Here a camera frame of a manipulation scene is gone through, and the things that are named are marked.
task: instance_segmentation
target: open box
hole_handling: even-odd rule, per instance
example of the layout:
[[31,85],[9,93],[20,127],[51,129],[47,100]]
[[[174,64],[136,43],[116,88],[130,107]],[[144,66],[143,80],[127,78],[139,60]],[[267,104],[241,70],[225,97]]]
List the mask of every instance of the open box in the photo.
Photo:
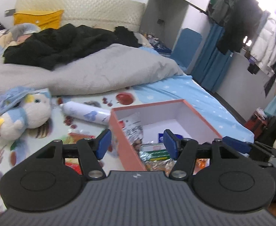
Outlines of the open box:
[[184,138],[197,140],[200,144],[212,142],[222,136],[184,99],[113,108],[109,121],[110,130],[119,158],[126,171],[146,171],[137,152],[123,134],[119,124],[121,118],[140,114],[143,128],[143,143],[158,141],[158,133],[170,129]]

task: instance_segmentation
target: plush duck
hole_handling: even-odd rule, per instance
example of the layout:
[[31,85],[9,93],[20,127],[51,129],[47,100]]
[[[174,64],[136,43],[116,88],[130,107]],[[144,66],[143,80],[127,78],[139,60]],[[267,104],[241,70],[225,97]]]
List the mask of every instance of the plush duck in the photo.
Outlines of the plush duck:
[[51,116],[50,101],[48,92],[27,94],[18,107],[0,116],[0,136],[5,140],[16,140],[27,128],[43,125]]

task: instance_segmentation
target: electrical outlet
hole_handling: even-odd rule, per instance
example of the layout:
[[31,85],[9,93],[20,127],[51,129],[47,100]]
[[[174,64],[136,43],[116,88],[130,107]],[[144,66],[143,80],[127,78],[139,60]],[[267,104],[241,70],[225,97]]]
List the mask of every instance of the electrical outlet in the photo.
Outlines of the electrical outlet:
[[15,9],[6,10],[5,17],[13,16],[14,13],[15,13]]

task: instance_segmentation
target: metal bolt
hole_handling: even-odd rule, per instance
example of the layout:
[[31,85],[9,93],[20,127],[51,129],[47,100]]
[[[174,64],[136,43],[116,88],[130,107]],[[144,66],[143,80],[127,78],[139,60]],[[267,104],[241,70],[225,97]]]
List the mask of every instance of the metal bolt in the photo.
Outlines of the metal bolt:
[[103,176],[103,172],[102,171],[98,171],[98,170],[93,170],[89,172],[89,177],[91,178],[100,178]]
[[181,170],[173,171],[171,174],[172,174],[172,176],[175,177],[175,178],[184,178],[184,177],[186,177],[186,175],[187,175],[186,172],[181,171]]

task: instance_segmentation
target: white cylinder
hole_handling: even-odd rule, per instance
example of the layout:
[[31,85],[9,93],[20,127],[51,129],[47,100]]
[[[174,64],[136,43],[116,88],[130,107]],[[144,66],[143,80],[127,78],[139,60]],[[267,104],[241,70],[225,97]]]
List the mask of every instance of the white cylinder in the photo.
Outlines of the white cylinder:
[[65,115],[102,125],[108,125],[109,123],[111,115],[109,110],[76,103],[73,101],[60,104],[59,106]]

